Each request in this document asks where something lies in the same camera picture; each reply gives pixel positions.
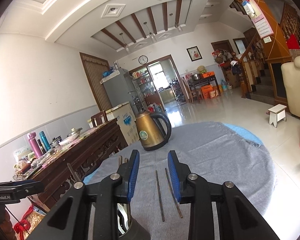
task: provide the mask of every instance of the cream sofa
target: cream sofa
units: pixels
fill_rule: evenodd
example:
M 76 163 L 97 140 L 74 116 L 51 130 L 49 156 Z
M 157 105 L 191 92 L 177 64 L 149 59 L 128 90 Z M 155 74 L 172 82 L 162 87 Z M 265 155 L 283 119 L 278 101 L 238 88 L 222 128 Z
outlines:
M 291 114 L 300 117 L 300 56 L 281 66 Z

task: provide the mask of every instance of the kettle handle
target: kettle handle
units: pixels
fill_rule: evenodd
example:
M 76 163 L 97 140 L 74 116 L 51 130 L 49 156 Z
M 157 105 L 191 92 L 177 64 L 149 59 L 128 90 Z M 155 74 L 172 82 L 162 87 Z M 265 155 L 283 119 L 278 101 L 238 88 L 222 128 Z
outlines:
M 171 136 L 171 129 L 172 129 L 169 118 L 165 114 L 161 114 L 161 113 L 151 113 L 150 117 L 153 119 L 153 121 L 158 126 L 160 132 L 162 133 L 162 136 L 164 137 L 164 143 L 167 143 L 167 141 L 169 140 L 169 138 Z M 167 126 L 167 134 L 165 133 L 165 131 L 164 131 L 160 121 L 158 120 L 158 118 L 162 119 L 165 122 L 165 124 Z

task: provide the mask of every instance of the gray tablecloth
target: gray tablecloth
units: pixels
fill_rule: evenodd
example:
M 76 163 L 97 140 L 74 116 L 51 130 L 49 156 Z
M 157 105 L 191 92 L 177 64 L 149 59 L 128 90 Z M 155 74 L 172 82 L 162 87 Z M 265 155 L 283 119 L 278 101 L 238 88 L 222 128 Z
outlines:
M 99 182 L 118 169 L 118 155 L 129 158 L 131 151 L 140 152 L 140 166 L 132 216 L 151 234 L 152 240 L 187 239 L 190 205 L 180 205 L 183 218 L 173 203 L 164 168 L 168 167 L 169 150 L 175 150 L 179 161 L 209 182 L 222 184 L 231 180 L 264 214 L 274 189 L 274 164 L 263 145 L 239 136 L 219 122 L 188 124 L 172 129 L 168 143 L 146 152 L 140 142 L 103 161 L 89 184 Z M 165 222 L 161 220 L 155 170 L 158 171 Z

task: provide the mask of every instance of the gold kettle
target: gold kettle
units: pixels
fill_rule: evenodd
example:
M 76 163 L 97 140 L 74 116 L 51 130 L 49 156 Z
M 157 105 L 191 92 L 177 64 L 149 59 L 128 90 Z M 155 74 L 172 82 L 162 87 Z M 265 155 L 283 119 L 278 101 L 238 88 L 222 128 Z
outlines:
M 164 131 L 158 118 L 166 123 L 167 133 Z M 162 147 L 171 136 L 171 123 L 165 114 L 151 113 L 146 110 L 137 115 L 136 125 L 141 145 L 146 151 L 153 151 Z

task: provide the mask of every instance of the ceiling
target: ceiling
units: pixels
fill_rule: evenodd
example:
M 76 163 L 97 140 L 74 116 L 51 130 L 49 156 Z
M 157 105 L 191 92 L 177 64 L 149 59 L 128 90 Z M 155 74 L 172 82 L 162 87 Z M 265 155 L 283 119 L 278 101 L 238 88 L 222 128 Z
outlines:
M 0 20 L 0 33 L 38 36 L 113 60 L 126 55 L 120 33 L 135 51 L 152 44 L 149 30 L 158 42 L 193 32 L 197 24 L 218 21 L 232 1 L 14 0 Z M 183 32 L 174 27 L 178 21 Z

